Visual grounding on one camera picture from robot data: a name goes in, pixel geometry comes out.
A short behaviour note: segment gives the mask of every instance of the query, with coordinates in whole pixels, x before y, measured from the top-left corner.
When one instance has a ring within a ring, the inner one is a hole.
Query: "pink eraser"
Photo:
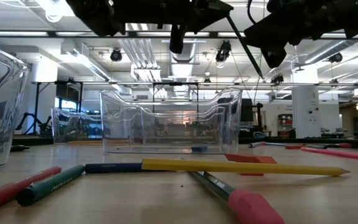
[[[283,224],[284,219],[263,196],[246,190],[234,190],[229,196],[229,207],[242,224]]]

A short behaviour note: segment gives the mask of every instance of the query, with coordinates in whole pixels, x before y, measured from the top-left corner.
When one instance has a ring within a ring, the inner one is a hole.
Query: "tabletop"
[[[240,153],[273,156],[279,164],[335,166],[340,177],[212,172],[238,188],[263,195],[285,223],[358,223],[358,159],[261,146]],[[0,166],[0,186],[51,166],[140,162],[143,157],[226,161],[222,155],[104,153],[101,146],[34,146]],[[83,174],[29,207],[0,207],[0,223],[239,223],[227,203],[187,172]]]

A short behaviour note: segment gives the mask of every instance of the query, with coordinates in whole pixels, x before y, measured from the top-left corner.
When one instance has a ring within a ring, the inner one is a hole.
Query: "red pencil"
[[[354,153],[354,152],[342,152],[342,151],[334,151],[328,149],[313,149],[310,147],[302,147],[301,149],[302,151],[306,151],[306,152],[315,152],[315,153],[322,153],[322,154],[358,159],[358,153]]]
[[[26,177],[22,180],[3,185],[2,187],[0,187],[0,205],[3,205],[6,202],[15,199],[17,193],[22,189],[28,187],[31,183],[46,179],[47,177],[58,174],[61,171],[62,168],[60,167],[51,167],[37,174]]]

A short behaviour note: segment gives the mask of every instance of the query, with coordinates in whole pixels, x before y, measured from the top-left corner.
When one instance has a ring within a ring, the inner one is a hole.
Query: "white column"
[[[313,65],[293,73],[295,83],[318,83]],[[296,138],[321,137],[319,93],[317,86],[296,86],[292,89],[292,107]]]
[[[21,105],[21,109],[18,117],[18,124],[22,119],[22,116],[25,112],[35,113],[35,96],[36,96],[36,84],[31,84],[32,82],[54,82],[57,80],[58,67],[57,64],[51,61],[42,61],[39,63],[33,63],[31,66],[31,71],[25,84],[24,96]],[[45,87],[45,84],[40,85],[40,90]],[[56,97],[56,85],[47,86],[39,94],[38,99],[38,119],[41,122],[46,122],[48,117],[51,115],[51,108],[55,106],[55,97]],[[34,119],[27,117],[23,123],[22,133],[31,127]]]

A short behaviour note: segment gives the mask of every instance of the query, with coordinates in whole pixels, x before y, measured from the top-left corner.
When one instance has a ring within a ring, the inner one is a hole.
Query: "pink pencil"
[[[322,153],[322,154],[358,159],[358,153],[354,153],[354,152],[341,152],[341,151],[334,151],[328,149],[313,149],[310,147],[301,147],[301,149],[302,151],[306,151],[306,152],[315,152],[315,153]]]

